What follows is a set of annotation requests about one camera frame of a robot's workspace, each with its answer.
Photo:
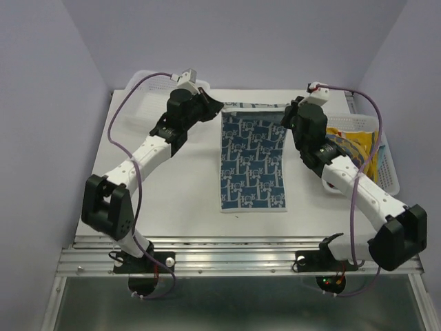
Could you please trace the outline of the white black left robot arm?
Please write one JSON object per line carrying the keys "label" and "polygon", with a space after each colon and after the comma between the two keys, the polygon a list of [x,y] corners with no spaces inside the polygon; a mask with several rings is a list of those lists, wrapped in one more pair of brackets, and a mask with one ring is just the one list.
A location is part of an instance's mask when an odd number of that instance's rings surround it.
{"label": "white black left robot arm", "polygon": [[141,196],[142,183],[185,144],[189,130],[198,122],[214,119],[224,104],[202,88],[193,93],[183,88],[170,92],[166,111],[135,152],[104,175],[91,175],[85,182],[81,221],[107,235],[121,248],[114,257],[132,273],[150,273],[159,268],[170,271],[154,258],[154,245],[136,229],[141,209],[132,206],[132,196]]}

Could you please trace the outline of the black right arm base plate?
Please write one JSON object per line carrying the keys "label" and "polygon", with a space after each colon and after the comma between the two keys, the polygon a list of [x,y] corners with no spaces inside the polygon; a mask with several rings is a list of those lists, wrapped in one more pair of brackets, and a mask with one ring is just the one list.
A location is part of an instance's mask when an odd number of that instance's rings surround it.
{"label": "black right arm base plate", "polygon": [[291,266],[294,272],[353,272],[358,267],[348,260],[337,261],[331,253],[319,250],[299,250]]}

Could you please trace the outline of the yellow tiger towel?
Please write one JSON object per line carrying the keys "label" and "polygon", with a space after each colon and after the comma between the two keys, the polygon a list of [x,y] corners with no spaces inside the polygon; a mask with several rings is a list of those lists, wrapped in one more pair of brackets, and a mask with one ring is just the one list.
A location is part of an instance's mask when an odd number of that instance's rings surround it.
{"label": "yellow tiger towel", "polygon": [[327,137],[349,155],[357,168],[361,168],[377,141],[378,131],[347,132],[337,128],[327,128]]}

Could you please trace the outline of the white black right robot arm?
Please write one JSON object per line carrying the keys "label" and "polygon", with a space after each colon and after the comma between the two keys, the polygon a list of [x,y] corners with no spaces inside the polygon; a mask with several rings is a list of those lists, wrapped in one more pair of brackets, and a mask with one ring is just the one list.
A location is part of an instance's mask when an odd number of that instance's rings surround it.
{"label": "white black right robot arm", "polygon": [[335,233],[317,250],[299,252],[299,272],[334,270],[340,262],[373,261],[393,271],[427,248],[427,212],[387,194],[326,135],[327,116],[319,101],[297,97],[285,108],[281,125],[291,130],[307,168],[350,199],[369,220],[373,235]]}

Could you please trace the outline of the blue white patterned towel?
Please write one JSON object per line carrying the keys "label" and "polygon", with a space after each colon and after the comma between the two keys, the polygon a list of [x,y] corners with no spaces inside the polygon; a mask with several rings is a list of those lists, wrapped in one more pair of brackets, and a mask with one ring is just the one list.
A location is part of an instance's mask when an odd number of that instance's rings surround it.
{"label": "blue white patterned towel", "polygon": [[284,104],[229,102],[221,112],[220,211],[284,212]]}

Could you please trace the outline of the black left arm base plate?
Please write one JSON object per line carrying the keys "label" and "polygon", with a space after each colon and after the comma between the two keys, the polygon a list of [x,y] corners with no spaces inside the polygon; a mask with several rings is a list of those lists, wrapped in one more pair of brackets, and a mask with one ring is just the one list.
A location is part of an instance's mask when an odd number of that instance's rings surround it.
{"label": "black left arm base plate", "polygon": [[[114,261],[113,273],[115,274],[153,274],[154,263],[147,257],[136,258],[123,251],[111,251],[109,258]],[[176,254],[172,251],[154,252],[154,258],[165,265],[168,258],[175,260]]]}

